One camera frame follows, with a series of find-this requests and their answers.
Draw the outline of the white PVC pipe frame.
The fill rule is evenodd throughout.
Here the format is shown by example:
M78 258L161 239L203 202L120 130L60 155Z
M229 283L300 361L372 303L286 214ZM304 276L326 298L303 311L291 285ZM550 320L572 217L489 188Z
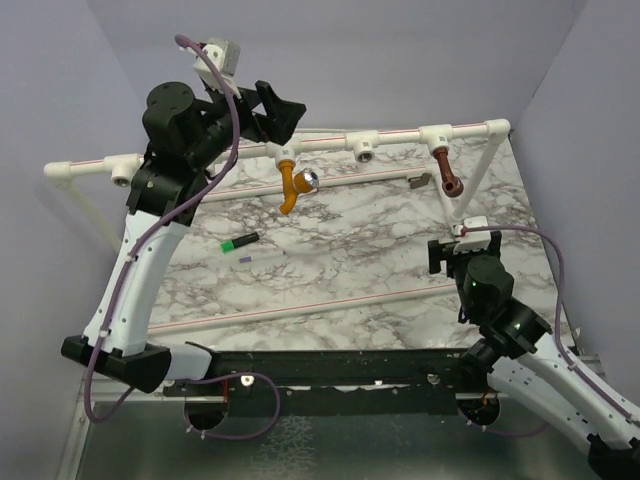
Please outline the white PVC pipe frame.
M468 125L429 125L416 129L395 131L348 131L336 136L292 139L284 146L267 143L263 145L241 146L238 149L240 160L269 158L277 164L281 160L293 160L302 154L315 152L350 152L360 163L370 161L380 147L419 144L428 148L429 155L434 149L447 147L455 140L482 138L487 141L486 148L478 161L475 170L465 182L463 193L452 201L445 195L442 185L438 187L440 202L445 216L451 225L462 221L463 214L475 195L481 180L484 178L498 147L507 139L510 122L506 119L487 120L483 123ZM58 188L65 190L76 205L88 216L91 224L97 228L108 244L118 250L121 240L114 227L104 218L97 206L74 184L74 179L94 174L110 174L114 184L124 188L131 185L134 174L141 168L143 158L140 154L124 154L107 156L100 160L84 162L51 162L44 166L44 175ZM421 173L429 173L433 180L440 180L437 162L423 168ZM243 199L282 193L282 181L263 187L246 187L225 190L221 193L209 193L204 201L224 201Z

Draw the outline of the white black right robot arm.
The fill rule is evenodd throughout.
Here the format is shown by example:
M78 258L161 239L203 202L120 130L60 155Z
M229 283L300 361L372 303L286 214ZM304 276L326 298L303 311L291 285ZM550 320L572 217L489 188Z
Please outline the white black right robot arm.
M502 264L500 247L500 232L486 227L427 244L430 273L444 272L455 282L459 320L477 326L481 335L461 356L461 383L472 391L488 385L553 425L586 453L599 478L638 478L638 406L514 297L514 278Z

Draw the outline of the brown water faucet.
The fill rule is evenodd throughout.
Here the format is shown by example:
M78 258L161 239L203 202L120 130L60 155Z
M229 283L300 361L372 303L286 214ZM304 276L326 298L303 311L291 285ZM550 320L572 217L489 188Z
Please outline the brown water faucet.
M464 185L462 180L451 169L448 152L447 147L439 147L434 149L431 155L437 162L445 195L449 198L457 198L463 193Z

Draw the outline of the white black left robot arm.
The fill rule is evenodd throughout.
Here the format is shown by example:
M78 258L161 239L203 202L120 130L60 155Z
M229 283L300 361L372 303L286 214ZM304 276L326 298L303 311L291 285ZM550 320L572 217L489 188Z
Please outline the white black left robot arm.
M181 82L156 86L142 124L148 136L126 202L123 243L103 298L83 333L65 338L64 357L132 389L150 393L183 380L206 395L221 371L199 347L170 349L148 341L148 326L168 263L203 197L235 166L240 139L285 145L306 112L265 81L239 97L197 98Z

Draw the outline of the orange water faucet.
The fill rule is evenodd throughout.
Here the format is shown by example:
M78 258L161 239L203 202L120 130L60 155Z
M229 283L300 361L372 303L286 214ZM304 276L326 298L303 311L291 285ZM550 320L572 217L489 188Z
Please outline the orange water faucet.
M319 177L309 168L294 173L295 162L293 160L281 160L277 164L277 168L281 174L284 197L279 210L283 215L288 215L294 209L300 195L306 195L318 189Z

